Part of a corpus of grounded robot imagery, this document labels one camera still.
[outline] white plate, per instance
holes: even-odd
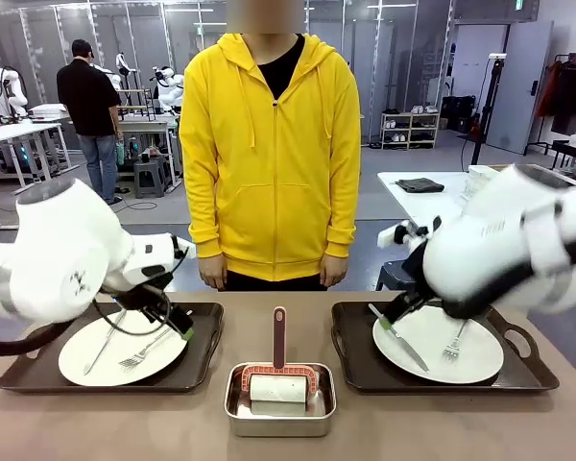
[[[391,362],[408,373],[449,384],[471,384],[495,376],[503,365],[503,350],[495,337],[472,320],[463,330],[459,357],[444,358],[444,348],[452,342],[463,324],[445,315],[438,307],[426,305],[394,324],[429,367],[423,370],[379,323],[373,325],[373,341]]]
[[[108,317],[115,322],[118,313]],[[150,322],[136,311],[129,311],[120,328],[133,332],[145,332],[157,328],[158,322]],[[127,370],[119,362],[141,351],[164,331],[148,336],[130,336],[115,331],[107,347],[91,372],[84,375],[85,365],[91,362],[107,337],[109,324],[99,319],[77,331],[60,352],[58,364],[62,375],[81,386],[121,386],[151,376],[170,365],[183,351],[187,341],[171,331],[155,343],[147,352],[145,360]]]

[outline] hoodie drawstring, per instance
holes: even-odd
[[[235,65],[235,70],[237,71],[237,79],[239,79],[239,87],[241,87],[241,95],[243,96],[243,102],[248,109],[248,116],[250,117],[250,148],[256,147],[256,134],[253,130],[253,118],[252,118],[252,110],[250,109],[250,105],[248,104],[248,98],[246,96],[246,90],[243,87],[243,81],[241,80],[241,69],[238,65]]]
[[[323,79],[320,76],[320,67],[316,66],[316,75],[318,76],[318,86],[320,87],[320,94],[323,99],[323,125],[324,125],[324,134],[326,134],[326,139],[330,139],[330,129],[326,125],[326,101],[324,100],[324,88],[323,88]]]

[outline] knife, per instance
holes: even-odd
[[[410,343],[408,343],[399,333],[398,331],[396,331],[396,329],[393,328],[393,326],[391,325],[391,323],[388,321],[388,319],[386,317],[384,317],[384,314],[382,314],[379,310],[377,310],[375,308],[375,306],[373,304],[369,304],[369,309],[375,314],[375,316],[379,319],[380,321],[380,325],[382,326],[382,328],[384,328],[385,331],[388,332],[388,334],[390,334],[391,336],[394,336],[399,344],[401,345],[401,347],[403,348],[404,351],[407,352],[407,354],[412,357],[412,359],[419,364],[419,366],[425,370],[426,372],[429,371],[429,367],[427,367],[426,363],[424,363],[424,360],[422,360],[422,357],[420,357],[419,353],[416,352],[414,350],[414,348],[412,346],[410,346]]]
[[[117,316],[117,319],[115,320],[115,324],[117,326],[119,326],[119,324],[122,322],[122,320],[124,320],[124,317],[126,316],[126,313],[128,311],[126,309],[122,309],[122,311],[119,313],[119,315]],[[105,348],[107,347],[108,342],[111,340],[111,336],[113,336],[113,333],[115,332],[115,328],[114,327],[110,327],[109,331],[107,333],[107,337],[105,338],[105,343],[103,344],[103,347],[100,348],[100,350],[98,351],[98,353],[96,354],[96,357],[94,358],[94,360],[92,360],[91,363],[88,363],[87,365],[85,365],[84,368],[84,376],[88,375],[89,372],[92,371],[92,368],[94,368],[94,365],[96,365],[96,362],[98,361],[98,358],[102,355],[103,351],[105,350]]]

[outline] tray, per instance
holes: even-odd
[[[115,304],[101,303],[107,314],[117,311]],[[201,385],[209,362],[222,335],[224,309],[217,303],[175,303],[175,307],[192,310],[194,336],[181,355],[168,367],[133,384],[115,387],[86,387],[63,377],[58,367],[61,348],[77,331],[100,318],[90,307],[62,336],[41,350],[36,358],[17,357],[0,377],[0,389],[20,394],[92,394],[151,393],[183,394]]]
[[[318,391],[307,401],[307,416],[253,415],[249,393],[241,390],[241,375],[250,363],[235,366],[228,376],[224,410],[232,432],[239,437],[324,437],[337,408],[333,374],[321,363],[300,363],[319,375]]]
[[[476,322],[484,326],[501,344],[504,363],[499,373],[475,384],[441,384],[413,376],[390,362],[373,342],[372,327],[375,316],[368,303],[337,303],[332,308],[331,336],[339,354],[346,384],[357,392],[371,394],[398,393],[537,393],[556,389],[559,380],[541,361],[538,345],[523,328],[509,324],[494,309]],[[383,311],[385,303],[373,303]],[[440,306],[431,302],[429,305]],[[516,346],[504,335],[514,331],[522,336],[531,349],[528,357],[521,357]]]

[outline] black pants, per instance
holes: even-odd
[[[326,291],[320,276],[284,281],[266,281],[228,271],[226,291]]]

